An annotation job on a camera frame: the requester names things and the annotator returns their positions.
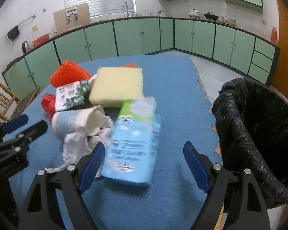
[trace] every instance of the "faucet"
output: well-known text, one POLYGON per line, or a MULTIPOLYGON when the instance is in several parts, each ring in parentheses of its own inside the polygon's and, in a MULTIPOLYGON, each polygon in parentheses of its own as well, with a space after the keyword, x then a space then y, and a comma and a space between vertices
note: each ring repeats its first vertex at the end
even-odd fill
MULTIPOLYGON (((123 9, 122 9, 122 14, 124 13, 124 5, 126 2, 123 2, 123 9)), ((129 11, 128 11, 128 5, 126 3, 126 7, 127 7, 127 17, 129 17, 129 11)))

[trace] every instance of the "trash can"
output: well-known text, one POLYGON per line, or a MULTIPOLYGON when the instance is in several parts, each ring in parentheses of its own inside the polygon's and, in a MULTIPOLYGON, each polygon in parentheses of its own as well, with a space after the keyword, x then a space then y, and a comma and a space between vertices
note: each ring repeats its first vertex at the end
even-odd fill
POLYGON ((267 208, 288 202, 288 104, 251 79, 227 82, 212 112, 220 138, 223 165, 249 168, 267 208))

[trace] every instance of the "chair backrest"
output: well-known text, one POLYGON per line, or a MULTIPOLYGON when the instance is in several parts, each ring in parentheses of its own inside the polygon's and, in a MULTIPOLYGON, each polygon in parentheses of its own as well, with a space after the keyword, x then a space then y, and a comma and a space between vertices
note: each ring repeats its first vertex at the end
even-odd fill
POLYGON ((0 82, 0 88, 5 91, 9 96, 11 96, 10 99, 8 99, 5 95, 3 95, 0 92, 0 106, 3 107, 3 111, 0 112, 0 118, 2 118, 5 121, 9 121, 10 118, 8 118, 5 114, 8 111, 8 109, 11 107, 12 103, 14 101, 16 101, 17 103, 19 103, 21 101, 21 99, 19 97, 17 97, 14 93, 11 92, 11 90, 9 90, 5 85, 3 85, 0 82))

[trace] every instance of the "drawer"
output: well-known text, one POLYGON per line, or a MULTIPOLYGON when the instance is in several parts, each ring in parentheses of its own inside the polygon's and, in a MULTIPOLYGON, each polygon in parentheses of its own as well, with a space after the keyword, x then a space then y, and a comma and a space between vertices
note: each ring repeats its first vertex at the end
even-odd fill
POLYGON ((271 59, 267 58, 261 53, 254 51, 252 63, 256 66, 261 67, 269 73, 271 70, 272 62, 273 61, 271 59))
POLYGON ((269 73, 251 64, 250 70, 248 71, 248 75, 257 79, 259 82, 266 84, 266 80, 268 79, 269 73))
POLYGON ((256 38, 255 50, 264 54, 270 59, 274 58, 275 47, 259 38, 256 38))

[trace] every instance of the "foam block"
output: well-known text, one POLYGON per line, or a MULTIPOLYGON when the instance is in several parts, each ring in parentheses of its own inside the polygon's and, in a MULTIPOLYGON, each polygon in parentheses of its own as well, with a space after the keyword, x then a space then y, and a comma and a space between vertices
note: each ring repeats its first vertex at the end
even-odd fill
POLYGON ((89 100, 104 108, 121 108, 123 101, 143 97, 141 68, 101 67, 97 72, 89 100))

